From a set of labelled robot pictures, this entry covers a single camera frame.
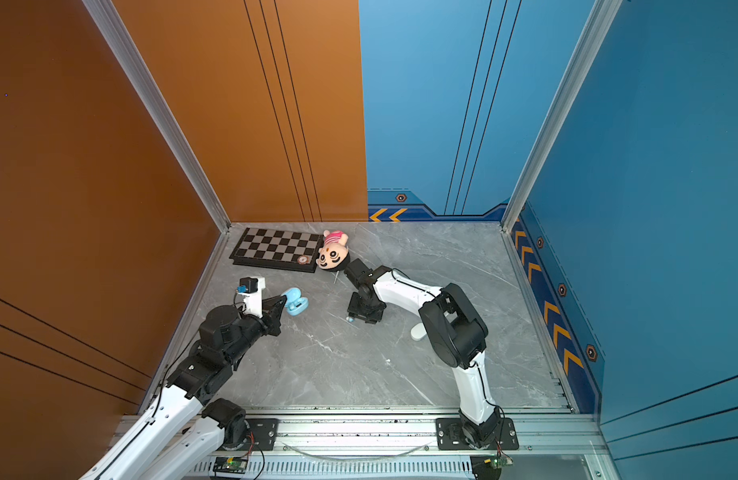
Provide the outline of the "corner aluminium post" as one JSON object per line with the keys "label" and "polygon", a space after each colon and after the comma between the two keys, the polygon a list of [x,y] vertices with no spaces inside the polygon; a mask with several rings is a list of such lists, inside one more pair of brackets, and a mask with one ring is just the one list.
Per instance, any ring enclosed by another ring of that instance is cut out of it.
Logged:
{"label": "corner aluminium post", "polygon": [[517,222],[621,5],[622,0],[593,3],[501,220],[503,233]]}
{"label": "corner aluminium post", "polygon": [[114,3],[84,0],[83,5],[216,227],[221,233],[228,232],[231,227],[229,215]]}

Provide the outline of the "black white chessboard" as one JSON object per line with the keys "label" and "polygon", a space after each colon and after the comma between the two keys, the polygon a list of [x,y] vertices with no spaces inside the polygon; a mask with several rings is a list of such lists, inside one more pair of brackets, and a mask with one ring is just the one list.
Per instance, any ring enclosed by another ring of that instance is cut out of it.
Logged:
{"label": "black white chessboard", "polygon": [[[247,227],[229,258],[239,266],[314,273],[322,244],[323,236],[316,233]],[[300,265],[300,256],[309,263]]]}

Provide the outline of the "white vent grille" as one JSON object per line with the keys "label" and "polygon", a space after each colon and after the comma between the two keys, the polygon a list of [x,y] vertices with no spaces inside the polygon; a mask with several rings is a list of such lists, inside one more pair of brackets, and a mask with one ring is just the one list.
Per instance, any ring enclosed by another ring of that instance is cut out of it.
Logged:
{"label": "white vent grille", "polygon": [[199,462],[187,479],[473,479],[467,456],[421,456],[384,460],[316,460],[305,457],[273,456],[249,460],[243,475],[213,473],[216,457]]}

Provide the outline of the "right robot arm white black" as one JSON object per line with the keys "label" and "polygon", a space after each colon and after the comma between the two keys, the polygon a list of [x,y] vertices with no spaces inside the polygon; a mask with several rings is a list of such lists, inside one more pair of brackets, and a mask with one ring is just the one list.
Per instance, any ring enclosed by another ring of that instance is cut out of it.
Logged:
{"label": "right robot arm white black", "polygon": [[348,316],[377,323],[389,305],[417,315],[414,335],[426,338],[453,370],[464,440],[476,449],[495,441],[504,420],[485,373],[489,330],[464,291],[454,283],[422,284],[386,266],[372,270],[359,259],[351,261],[345,273],[355,288]]}

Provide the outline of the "plush doll pink shirt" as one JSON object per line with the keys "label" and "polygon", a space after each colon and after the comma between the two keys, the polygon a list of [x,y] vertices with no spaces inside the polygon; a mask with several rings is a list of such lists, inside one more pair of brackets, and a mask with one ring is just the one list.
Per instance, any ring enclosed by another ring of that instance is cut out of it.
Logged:
{"label": "plush doll pink shirt", "polygon": [[323,244],[318,250],[317,266],[325,271],[341,271],[350,263],[349,236],[343,231],[325,230]]}

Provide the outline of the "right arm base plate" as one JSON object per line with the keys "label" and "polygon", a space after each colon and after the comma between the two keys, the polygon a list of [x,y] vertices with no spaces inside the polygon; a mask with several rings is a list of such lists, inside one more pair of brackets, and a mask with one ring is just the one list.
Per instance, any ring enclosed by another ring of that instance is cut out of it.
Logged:
{"label": "right arm base plate", "polygon": [[475,425],[462,418],[437,418],[436,440],[439,450],[517,451],[518,436],[510,418],[498,418]]}

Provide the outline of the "green circuit board left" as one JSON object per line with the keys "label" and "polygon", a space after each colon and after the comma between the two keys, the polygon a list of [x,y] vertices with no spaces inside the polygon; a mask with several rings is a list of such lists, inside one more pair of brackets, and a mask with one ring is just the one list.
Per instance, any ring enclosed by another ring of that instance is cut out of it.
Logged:
{"label": "green circuit board left", "polygon": [[247,472],[249,459],[245,457],[216,457],[213,473],[221,474],[238,474],[243,475]]}

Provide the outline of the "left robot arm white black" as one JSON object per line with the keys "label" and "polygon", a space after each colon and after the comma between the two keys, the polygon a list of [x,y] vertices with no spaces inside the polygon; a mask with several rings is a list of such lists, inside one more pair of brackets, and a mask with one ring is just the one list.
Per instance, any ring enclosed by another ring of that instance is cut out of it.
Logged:
{"label": "left robot arm white black", "polygon": [[181,479],[210,453],[250,437],[246,411],[218,399],[248,350],[281,333],[287,297],[248,295],[207,314],[199,338],[158,397],[84,479]]}

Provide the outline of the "aluminium front rail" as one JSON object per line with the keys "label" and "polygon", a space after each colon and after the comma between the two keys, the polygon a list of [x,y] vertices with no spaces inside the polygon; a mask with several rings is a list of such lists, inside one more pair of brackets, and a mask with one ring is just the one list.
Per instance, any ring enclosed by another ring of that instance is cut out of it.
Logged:
{"label": "aluminium front rail", "polygon": [[[591,415],[562,408],[507,408],[519,448],[508,454],[606,454],[603,435]],[[439,419],[457,420],[452,408],[250,409],[247,419],[276,419],[275,454],[323,457],[444,455]]]}

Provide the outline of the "blue earbud case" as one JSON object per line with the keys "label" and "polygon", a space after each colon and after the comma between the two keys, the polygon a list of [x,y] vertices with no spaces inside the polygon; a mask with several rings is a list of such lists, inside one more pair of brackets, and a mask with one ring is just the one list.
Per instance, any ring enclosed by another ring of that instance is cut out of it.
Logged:
{"label": "blue earbud case", "polygon": [[291,316],[300,315],[309,306],[309,299],[304,297],[297,287],[286,290],[284,296],[286,297],[285,309]]}

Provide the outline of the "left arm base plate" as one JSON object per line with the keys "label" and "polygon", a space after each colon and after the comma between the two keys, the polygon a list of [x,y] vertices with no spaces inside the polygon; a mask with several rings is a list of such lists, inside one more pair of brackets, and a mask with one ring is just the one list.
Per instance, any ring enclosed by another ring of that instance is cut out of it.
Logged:
{"label": "left arm base plate", "polygon": [[277,418],[246,418],[225,428],[222,448],[227,451],[272,451],[278,436]]}

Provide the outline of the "circuit board right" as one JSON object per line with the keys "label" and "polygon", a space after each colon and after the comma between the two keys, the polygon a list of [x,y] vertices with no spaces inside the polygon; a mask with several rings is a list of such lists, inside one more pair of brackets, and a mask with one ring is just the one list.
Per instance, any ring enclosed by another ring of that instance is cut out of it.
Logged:
{"label": "circuit board right", "polygon": [[513,463],[513,459],[508,455],[491,456],[483,461],[484,466],[492,470],[501,470],[512,466]]}

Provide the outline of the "right corner aluminium post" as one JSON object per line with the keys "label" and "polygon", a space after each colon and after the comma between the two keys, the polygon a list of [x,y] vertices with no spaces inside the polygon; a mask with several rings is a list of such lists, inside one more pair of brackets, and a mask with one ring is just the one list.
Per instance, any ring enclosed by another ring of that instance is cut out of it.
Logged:
{"label": "right corner aluminium post", "polygon": [[622,0],[593,3],[501,220],[503,233],[517,222],[621,5]]}

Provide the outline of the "left corner aluminium post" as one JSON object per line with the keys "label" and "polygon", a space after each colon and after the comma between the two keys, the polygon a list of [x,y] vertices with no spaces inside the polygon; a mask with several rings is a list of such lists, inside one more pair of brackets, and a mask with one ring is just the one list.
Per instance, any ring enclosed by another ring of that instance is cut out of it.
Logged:
{"label": "left corner aluminium post", "polygon": [[231,227],[229,215],[114,3],[84,0],[83,5],[216,227],[221,233],[228,232]]}

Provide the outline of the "white earbud case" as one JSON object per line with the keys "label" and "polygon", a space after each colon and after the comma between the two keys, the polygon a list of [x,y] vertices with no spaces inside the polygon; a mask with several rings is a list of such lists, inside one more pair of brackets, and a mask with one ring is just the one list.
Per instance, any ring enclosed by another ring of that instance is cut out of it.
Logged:
{"label": "white earbud case", "polygon": [[423,323],[416,324],[410,331],[411,338],[414,341],[420,341],[427,336],[427,331]]}

